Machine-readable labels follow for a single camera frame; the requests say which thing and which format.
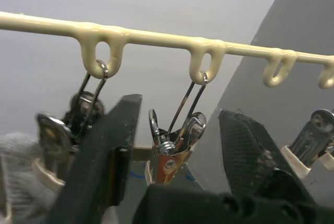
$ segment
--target textured black plastic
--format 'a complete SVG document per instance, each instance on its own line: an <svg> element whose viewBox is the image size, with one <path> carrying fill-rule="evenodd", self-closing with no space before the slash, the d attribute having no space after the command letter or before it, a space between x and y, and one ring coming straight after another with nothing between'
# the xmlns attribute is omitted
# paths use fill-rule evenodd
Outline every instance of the textured black plastic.
<svg viewBox="0 0 334 224"><path fill-rule="evenodd" d="M133 224L330 224L329 208L151 185Z"/></svg>
<svg viewBox="0 0 334 224"><path fill-rule="evenodd" d="M224 168L234 195L314 203L263 125L226 110L220 113L219 122Z"/></svg>

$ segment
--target beige clip base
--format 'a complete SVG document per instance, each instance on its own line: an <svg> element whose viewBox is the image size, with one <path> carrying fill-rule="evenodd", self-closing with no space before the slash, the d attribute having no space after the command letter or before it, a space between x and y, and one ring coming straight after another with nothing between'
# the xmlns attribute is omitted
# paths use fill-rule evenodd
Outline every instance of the beige clip base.
<svg viewBox="0 0 334 224"><path fill-rule="evenodd" d="M6 213L6 218L5 218L5 224L12 224L13 220L12 220L12 215L11 215L11 205L10 203L6 203L6 209L7 209L7 213Z"/></svg>
<svg viewBox="0 0 334 224"><path fill-rule="evenodd" d="M32 172L53 191L59 192L65 184L63 180L58 179L53 173L44 169L39 158L33 161Z"/></svg>
<svg viewBox="0 0 334 224"><path fill-rule="evenodd" d="M331 154L326 152L319 160L328 171L334 171L334 157Z"/></svg>
<svg viewBox="0 0 334 224"><path fill-rule="evenodd" d="M306 167L298 157L290 150L289 146L281 147L281 153L295 172L295 174L300 178L305 178L310 172L311 168Z"/></svg>
<svg viewBox="0 0 334 224"><path fill-rule="evenodd" d="M334 56L4 12L0 12L0 29L53 34L77 39L81 46L82 61L87 72L98 79L103 78L103 71L96 62L96 45L103 41L109 45L111 52L108 78L114 76L120 69L124 46L132 43L188 50L191 55L189 74L192 81L199 85L203 83L200 67L206 53L211 55L210 67L205 71L208 82L216 77L224 55L234 54L267 59L268 64L264 70L263 79L268 87L281 84L296 61L324 65L324 70L319 77L319 86L327 89L334 85ZM280 64L282 66L278 74L274 76Z"/></svg>
<svg viewBox="0 0 334 224"><path fill-rule="evenodd" d="M150 161L148 160L145 165L145 180L148 186L153 184L153 176L151 171L152 171L151 164Z"/></svg>

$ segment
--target white wall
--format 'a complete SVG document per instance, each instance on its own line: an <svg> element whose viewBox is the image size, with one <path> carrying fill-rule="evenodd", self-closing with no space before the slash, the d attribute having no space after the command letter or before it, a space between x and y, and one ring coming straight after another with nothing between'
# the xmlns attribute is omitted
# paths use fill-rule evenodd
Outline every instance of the white wall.
<svg viewBox="0 0 334 224"><path fill-rule="evenodd" d="M0 10L250 43L273 1L0 0ZM106 61L109 48L100 44L97 58ZM0 134L36 134L34 115L40 111L61 117L85 76L79 44L70 38L0 31L0 60ZM207 118L240 60L226 56L219 74L206 88L197 110ZM189 53L184 50L138 45L125 48L122 67L106 83L101 99L110 109L122 95L143 94L137 146L151 145L149 109L155 108L160 127L168 128L190 84L188 69ZM89 88L95 89L96 84L91 82Z"/></svg>

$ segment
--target gray fabric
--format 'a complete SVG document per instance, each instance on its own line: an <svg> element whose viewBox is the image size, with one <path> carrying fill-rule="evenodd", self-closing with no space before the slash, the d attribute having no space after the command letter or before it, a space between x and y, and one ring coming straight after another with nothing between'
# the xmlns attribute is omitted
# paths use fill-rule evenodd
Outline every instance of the gray fabric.
<svg viewBox="0 0 334 224"><path fill-rule="evenodd" d="M32 173L32 161L41 154L38 140L20 133L1 136L0 154L6 197L11 204L14 224L44 216L56 193Z"/></svg>

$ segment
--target metal ring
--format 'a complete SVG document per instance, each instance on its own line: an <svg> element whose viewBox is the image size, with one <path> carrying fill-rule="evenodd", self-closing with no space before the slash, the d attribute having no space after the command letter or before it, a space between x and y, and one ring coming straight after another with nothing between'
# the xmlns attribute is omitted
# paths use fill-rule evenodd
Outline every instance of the metal ring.
<svg viewBox="0 0 334 224"><path fill-rule="evenodd" d="M206 72L201 72L203 75L203 84L202 86L206 85L208 83L208 75Z"/></svg>
<svg viewBox="0 0 334 224"><path fill-rule="evenodd" d="M108 73L109 73L107 65L102 60L96 60L96 62L98 62L100 64L101 68L102 68L103 79L107 80L108 79Z"/></svg>

